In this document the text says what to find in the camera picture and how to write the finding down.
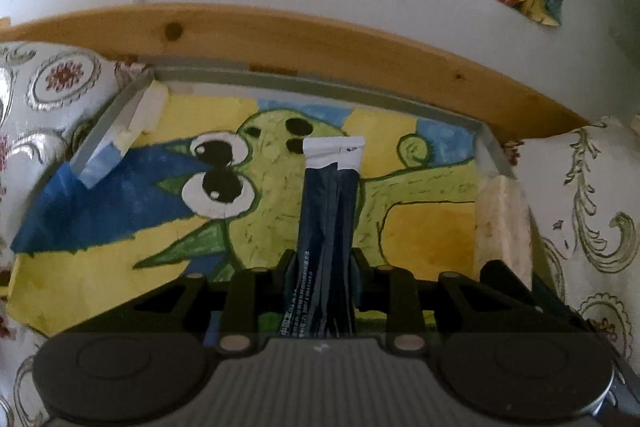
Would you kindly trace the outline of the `grey tray with painting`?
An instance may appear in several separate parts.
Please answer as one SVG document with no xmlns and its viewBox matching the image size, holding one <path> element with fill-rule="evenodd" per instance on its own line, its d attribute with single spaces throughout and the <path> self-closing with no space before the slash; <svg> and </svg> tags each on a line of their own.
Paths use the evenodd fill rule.
<svg viewBox="0 0 640 427">
<path fill-rule="evenodd" d="M 81 50 L 1 63 L 6 311 L 43 336 L 201 270 L 271 268 L 296 244 L 303 143 L 360 136 L 354 243 L 419 279 L 472 275 L 472 131 L 361 106 L 217 96 Z"/>
</svg>

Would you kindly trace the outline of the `wooden bed frame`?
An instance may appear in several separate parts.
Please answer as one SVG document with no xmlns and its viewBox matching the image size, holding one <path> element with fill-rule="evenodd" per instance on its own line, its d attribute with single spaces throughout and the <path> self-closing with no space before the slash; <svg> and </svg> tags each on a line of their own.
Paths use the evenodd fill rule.
<svg viewBox="0 0 640 427">
<path fill-rule="evenodd" d="M 501 142 L 544 138 L 588 122 L 552 98 L 459 55 L 302 13 L 231 4 L 130 4 L 18 25 L 5 17 L 1 38 L 81 46 L 108 58 L 200 58 L 343 80 L 479 119 Z"/>
</svg>

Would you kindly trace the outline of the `floral white bed sheet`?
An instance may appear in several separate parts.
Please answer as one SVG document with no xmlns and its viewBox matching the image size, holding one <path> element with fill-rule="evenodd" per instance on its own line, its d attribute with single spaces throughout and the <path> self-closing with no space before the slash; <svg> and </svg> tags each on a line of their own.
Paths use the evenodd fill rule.
<svg viewBox="0 0 640 427">
<path fill-rule="evenodd" d="M 74 49 L 6 41 L 9 49 Z M 186 62 L 143 66 L 166 86 L 217 96 L 388 110 L 473 132 L 480 187 L 494 176 L 521 185 L 529 207 L 533 279 L 583 317 L 585 301 L 611 295 L 639 376 L 639 140 L 605 119 L 549 139 L 500 146 L 486 124 L 391 96 L 263 72 Z M 13 258 L 1 237 L 1 421 L 6 426 L 602 426 L 590 415 L 518 421 L 529 387 L 505 370 L 520 342 L 510 334 L 445 341 L 426 311 L 426 350 L 385 346 L 386 315 L 359 311 L 342 338 L 280 334 L 288 309 L 259 320 L 252 355 L 179 353 L 175 279 L 50 336 L 6 311 Z"/>
</svg>

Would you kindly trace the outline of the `dark blue sachet packet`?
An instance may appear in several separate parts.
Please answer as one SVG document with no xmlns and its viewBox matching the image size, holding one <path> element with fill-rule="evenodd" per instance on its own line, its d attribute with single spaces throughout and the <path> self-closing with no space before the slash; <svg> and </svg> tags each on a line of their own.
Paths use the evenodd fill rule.
<svg viewBox="0 0 640 427">
<path fill-rule="evenodd" d="M 342 338 L 355 332 L 352 238 L 355 231 L 361 136 L 303 141 L 305 172 L 297 236 L 298 271 L 280 334 Z"/>
</svg>

